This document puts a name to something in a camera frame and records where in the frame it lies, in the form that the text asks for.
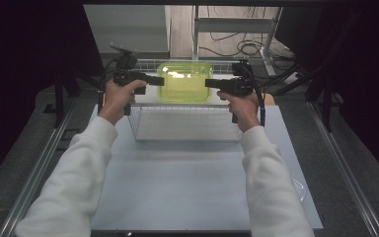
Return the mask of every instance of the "white sleeve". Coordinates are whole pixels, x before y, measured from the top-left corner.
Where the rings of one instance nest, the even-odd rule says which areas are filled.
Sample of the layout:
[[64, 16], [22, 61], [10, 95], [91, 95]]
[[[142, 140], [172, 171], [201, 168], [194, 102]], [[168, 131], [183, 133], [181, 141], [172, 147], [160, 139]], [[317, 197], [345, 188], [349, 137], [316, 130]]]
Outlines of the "white sleeve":
[[288, 168], [262, 126], [241, 137], [252, 235], [314, 236]]
[[17, 236], [90, 236], [116, 137], [113, 125], [100, 117], [75, 135], [17, 225]]

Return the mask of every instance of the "gray floor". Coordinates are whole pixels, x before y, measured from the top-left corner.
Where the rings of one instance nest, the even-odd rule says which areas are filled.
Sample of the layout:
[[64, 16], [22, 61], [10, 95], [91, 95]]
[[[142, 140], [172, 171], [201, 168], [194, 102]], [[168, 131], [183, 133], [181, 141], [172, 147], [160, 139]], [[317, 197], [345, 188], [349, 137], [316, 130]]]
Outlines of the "gray floor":
[[[224, 14], [219, 9], [216, 10], [220, 15]], [[185, 45], [177, 46], [182, 51], [178, 52], [171, 44], [171, 55], [174, 55], [174, 57], [189, 57], [190, 46]], [[234, 44], [231, 42], [226, 42], [224, 45], [228, 46], [219, 46], [216, 49], [223, 50], [222, 53], [225, 54], [230, 52], [231, 48], [234, 48]], [[278, 42], [273, 47], [281, 53], [289, 53]], [[255, 65], [256, 75], [264, 76], [264, 66], [257, 61], [253, 62], [253, 64]], [[66, 126], [67, 132], [57, 145], [57, 149], [43, 177], [44, 180], [64, 149], [67, 148], [69, 138], [71, 138], [75, 130], [81, 132], [86, 127], [92, 108], [96, 104], [96, 89], [80, 80], [79, 83], [83, 93], [79, 98], [75, 99], [76, 106], [72, 118]], [[283, 83], [279, 83], [269, 89], [275, 90], [282, 86]], [[307, 107], [304, 99], [304, 92], [307, 86], [306, 84], [285, 95], [277, 96], [275, 101], [281, 109], [310, 192], [325, 227], [323, 230], [316, 231], [316, 236], [371, 236], [361, 214], [350, 197], [334, 158], [316, 126], [312, 113]], [[38, 94], [36, 110], [0, 167], [0, 228], [37, 158], [53, 133], [55, 115], [43, 113], [48, 104], [54, 104], [54, 93], [51, 87]], [[332, 108], [331, 122], [333, 135], [340, 146], [340, 150], [379, 217], [379, 164], [344, 122], [337, 107]]]

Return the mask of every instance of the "hand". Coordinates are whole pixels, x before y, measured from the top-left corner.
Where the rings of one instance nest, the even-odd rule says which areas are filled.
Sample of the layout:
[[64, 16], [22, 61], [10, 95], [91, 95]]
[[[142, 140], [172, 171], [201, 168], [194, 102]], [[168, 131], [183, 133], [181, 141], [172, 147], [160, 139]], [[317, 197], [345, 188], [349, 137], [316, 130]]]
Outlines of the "hand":
[[255, 92], [246, 97], [235, 97], [222, 91], [217, 92], [221, 99], [229, 101], [229, 112], [238, 118], [239, 128], [245, 132], [251, 127], [261, 125], [258, 119], [258, 97]]
[[108, 81], [106, 102], [99, 116], [115, 125], [124, 116], [124, 107], [135, 103], [133, 91], [144, 86], [146, 82], [141, 80], [134, 80], [123, 87], [118, 86], [113, 80]]

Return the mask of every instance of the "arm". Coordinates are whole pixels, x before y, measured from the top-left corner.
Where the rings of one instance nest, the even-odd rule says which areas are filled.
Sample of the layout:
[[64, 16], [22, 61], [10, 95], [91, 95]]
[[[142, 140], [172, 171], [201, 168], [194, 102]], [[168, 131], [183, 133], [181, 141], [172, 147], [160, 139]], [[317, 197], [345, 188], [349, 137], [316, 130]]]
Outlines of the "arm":
[[17, 236], [90, 236], [117, 137], [114, 125], [122, 118], [125, 105], [133, 103], [132, 91], [144, 85], [134, 81], [121, 88], [107, 83], [107, 101], [99, 116], [73, 137], [38, 199], [17, 225]]
[[252, 235], [314, 236], [288, 168], [260, 126], [255, 93], [246, 98], [223, 92], [218, 92], [218, 96], [230, 102], [230, 112], [236, 114], [244, 132], [240, 142], [245, 153], [242, 163]]

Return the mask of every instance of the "yellow-green container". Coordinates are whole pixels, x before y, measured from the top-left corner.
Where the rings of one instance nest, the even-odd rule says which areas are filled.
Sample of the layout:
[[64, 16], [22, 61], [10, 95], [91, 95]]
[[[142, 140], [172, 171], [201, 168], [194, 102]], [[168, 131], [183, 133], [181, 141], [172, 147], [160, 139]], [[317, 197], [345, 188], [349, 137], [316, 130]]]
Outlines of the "yellow-green container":
[[170, 103], [203, 103], [210, 96], [205, 79], [212, 78], [212, 66], [201, 62], [165, 62], [158, 68], [158, 75], [165, 78], [165, 86], [159, 87], [159, 98]]

